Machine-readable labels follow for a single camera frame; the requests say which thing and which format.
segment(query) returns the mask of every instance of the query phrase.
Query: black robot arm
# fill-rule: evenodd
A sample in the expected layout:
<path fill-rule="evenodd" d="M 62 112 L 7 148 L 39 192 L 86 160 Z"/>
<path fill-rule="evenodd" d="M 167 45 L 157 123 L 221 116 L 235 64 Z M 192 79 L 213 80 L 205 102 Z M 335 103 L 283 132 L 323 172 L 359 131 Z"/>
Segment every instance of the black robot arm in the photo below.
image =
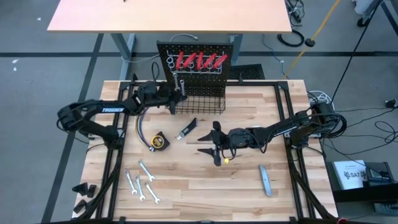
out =
<path fill-rule="evenodd" d="M 58 112 L 58 128 L 67 132 L 78 131 L 88 137 L 94 134 L 103 138 L 108 149 L 119 149 L 121 142 L 118 130 L 113 126 L 102 126 L 90 119 L 98 113 L 124 113 L 128 116 L 142 114 L 146 107 L 168 106 L 175 114 L 175 106 L 186 98 L 180 91 L 170 90 L 166 82 L 145 82 L 133 95 L 123 101 L 87 100 L 72 103 Z"/>
<path fill-rule="evenodd" d="M 216 166 L 221 165 L 221 156 L 225 158 L 223 151 L 229 149 L 234 159 L 237 149 L 247 147 L 259 149 L 262 153 L 266 152 L 267 144 L 276 136 L 284 134 L 287 136 L 289 146 L 292 148 L 302 147 L 308 142 L 308 137 L 313 135 L 318 138 L 325 136 L 337 136 L 345 130 L 345 119 L 336 114 L 331 105 L 319 103 L 313 105 L 305 111 L 299 111 L 293 117 L 280 121 L 266 128 L 235 128 L 225 134 L 221 131 L 218 121 L 213 122 L 213 130 L 198 141 L 213 141 L 214 149 L 198 149 L 200 152 L 207 153 L 214 158 Z M 343 125 L 340 130 L 332 133 L 340 121 Z"/>

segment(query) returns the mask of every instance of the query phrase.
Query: floor stripe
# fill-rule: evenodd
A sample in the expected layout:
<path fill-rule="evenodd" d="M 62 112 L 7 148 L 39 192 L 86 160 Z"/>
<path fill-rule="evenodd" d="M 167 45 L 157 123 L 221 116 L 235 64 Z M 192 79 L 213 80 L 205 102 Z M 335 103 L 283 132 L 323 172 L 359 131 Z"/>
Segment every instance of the floor stripe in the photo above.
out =
<path fill-rule="evenodd" d="M 394 29 L 394 31 L 396 32 L 396 34 L 398 36 L 398 25 L 397 25 L 397 22 L 392 17 L 391 12 L 390 12 L 390 10 L 388 10 L 388 7 L 387 7 L 385 2 L 381 3 L 381 8 L 383 9 L 385 15 L 387 16 L 388 21 L 390 22 L 392 28 Z"/>
<path fill-rule="evenodd" d="M 133 52 L 133 57 L 152 57 L 158 52 Z M 279 57 L 296 57 L 300 52 L 275 52 Z M 352 52 L 305 52 L 303 57 L 350 57 Z M 93 52 L 21 52 L 21 53 L 0 53 L 0 58 L 22 58 L 22 57 L 92 57 Z M 120 57 L 119 52 L 98 52 L 97 57 Z M 239 53 L 240 57 L 273 57 L 272 52 L 250 52 Z M 396 57 L 398 52 L 356 52 L 355 57 Z"/>
<path fill-rule="evenodd" d="M 274 52 L 277 57 L 296 57 L 301 52 Z M 133 52 L 133 57 L 152 57 L 158 52 Z M 305 52 L 303 57 L 350 57 L 352 52 Z M 273 57 L 272 52 L 245 52 L 240 57 Z M 396 57 L 398 52 L 356 52 L 355 57 Z"/>
<path fill-rule="evenodd" d="M 92 57 L 93 52 L 0 52 L 0 57 Z M 98 57 L 120 57 L 119 52 L 98 52 Z"/>
<path fill-rule="evenodd" d="M 83 102 L 86 99 L 88 87 L 90 85 L 91 78 L 93 77 L 94 67 L 95 67 L 95 63 L 98 58 L 98 52 L 100 51 L 103 37 L 104 37 L 104 34 L 98 34 L 98 36 L 97 36 L 94 50 L 91 55 L 90 62 L 88 64 L 87 72 L 85 75 L 85 80 L 84 80 L 83 86 L 81 87 L 81 90 L 80 90 L 80 95 L 79 95 L 79 99 L 78 99 L 79 102 Z M 55 174 L 54 182 L 51 187 L 50 196 L 49 196 L 49 199 L 47 200 L 47 204 L 45 206 L 44 214 L 42 217 L 42 223 L 51 222 L 52 214 L 54 212 L 55 204 L 57 202 L 58 194 L 59 194 L 59 191 L 61 188 L 63 176 L 65 175 L 65 170 L 67 168 L 69 155 L 72 150 L 74 137 L 75 137 L 75 133 L 68 134 L 67 140 L 65 142 L 65 146 L 62 151 L 60 163 L 58 165 L 58 169 Z"/>

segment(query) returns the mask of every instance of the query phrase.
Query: table leg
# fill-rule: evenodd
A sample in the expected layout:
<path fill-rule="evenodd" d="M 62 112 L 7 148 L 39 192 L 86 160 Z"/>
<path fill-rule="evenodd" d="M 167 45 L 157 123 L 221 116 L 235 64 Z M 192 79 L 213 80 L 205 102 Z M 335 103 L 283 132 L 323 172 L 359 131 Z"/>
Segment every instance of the table leg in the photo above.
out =
<path fill-rule="evenodd" d="M 118 47 L 120 54 L 124 60 L 131 60 L 131 53 L 134 48 L 134 41 L 136 38 L 135 34 L 130 34 L 129 39 L 126 43 L 122 34 L 111 34 L 111 37 Z M 129 62 L 122 62 L 122 69 L 120 71 L 120 80 L 126 80 L 129 72 Z"/>
<path fill-rule="evenodd" d="M 238 57 L 239 57 L 239 51 L 241 49 L 242 38 L 243 38 L 243 34 L 230 34 L 229 35 L 229 42 L 234 44 L 234 49 L 232 52 L 232 59 L 231 59 L 232 65 L 238 64 Z"/>

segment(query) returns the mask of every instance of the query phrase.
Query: utility knife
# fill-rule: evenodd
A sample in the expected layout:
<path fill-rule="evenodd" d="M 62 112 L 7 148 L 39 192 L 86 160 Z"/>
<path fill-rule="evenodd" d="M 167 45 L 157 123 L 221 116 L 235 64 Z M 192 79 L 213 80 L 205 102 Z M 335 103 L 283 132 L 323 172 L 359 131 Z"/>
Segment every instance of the utility knife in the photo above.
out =
<path fill-rule="evenodd" d="M 272 197 L 272 190 L 271 190 L 271 183 L 268 178 L 268 174 L 266 168 L 263 165 L 259 165 L 260 173 L 261 173 L 261 180 L 262 186 L 264 186 L 264 191 L 268 197 Z"/>

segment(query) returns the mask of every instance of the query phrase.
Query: wooden workbench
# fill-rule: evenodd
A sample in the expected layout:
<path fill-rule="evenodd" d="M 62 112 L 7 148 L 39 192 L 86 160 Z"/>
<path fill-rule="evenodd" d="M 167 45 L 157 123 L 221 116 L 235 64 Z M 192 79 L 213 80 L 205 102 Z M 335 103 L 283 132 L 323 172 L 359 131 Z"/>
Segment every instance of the wooden workbench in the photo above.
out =
<path fill-rule="evenodd" d="M 48 31 L 290 33 L 284 0 L 61 0 Z"/>
<path fill-rule="evenodd" d="M 294 111 L 308 108 L 308 99 L 303 80 L 289 80 L 289 90 Z M 102 100 L 115 100 L 120 81 L 106 81 Z M 179 131 L 194 117 L 199 124 L 188 136 L 176 140 Z M 95 121 L 102 125 L 112 124 L 113 115 L 99 114 Z M 255 149 L 238 149 L 237 157 L 229 164 L 216 167 L 211 156 L 197 152 L 209 148 L 212 143 L 199 143 L 197 139 L 208 134 L 213 121 L 219 121 L 225 133 L 233 128 L 255 125 L 269 126 L 280 121 L 274 87 L 227 86 L 226 110 L 221 115 L 177 114 L 171 116 L 164 108 L 150 108 L 143 122 L 144 136 L 148 139 L 163 131 L 171 145 L 162 152 L 150 152 L 138 140 L 134 130 L 134 118 L 130 118 L 126 132 L 123 163 L 120 173 L 114 218 L 124 216 L 127 220 L 212 220 L 212 221 L 287 221 L 296 216 L 292 184 L 287 165 L 282 136 L 274 138 L 265 154 Z M 100 139 L 90 146 L 101 143 Z M 318 141 L 310 145 L 320 149 Z M 93 148 L 87 153 L 81 182 L 101 185 L 107 149 Z M 310 188 L 326 209 L 337 216 L 333 195 L 326 173 L 323 157 L 309 149 L 303 150 Z M 152 189 L 162 199 L 159 205 L 143 186 L 147 181 L 139 167 L 143 159 L 152 175 Z M 267 197 L 261 183 L 258 165 L 265 165 L 271 179 L 272 197 Z M 132 178 L 139 174 L 147 199 L 131 195 L 124 170 L 129 169 Z M 308 216 L 305 197 L 300 190 L 304 214 Z M 104 213 L 109 207 L 110 190 L 104 203 Z M 77 196 L 76 203 L 86 197 Z"/>

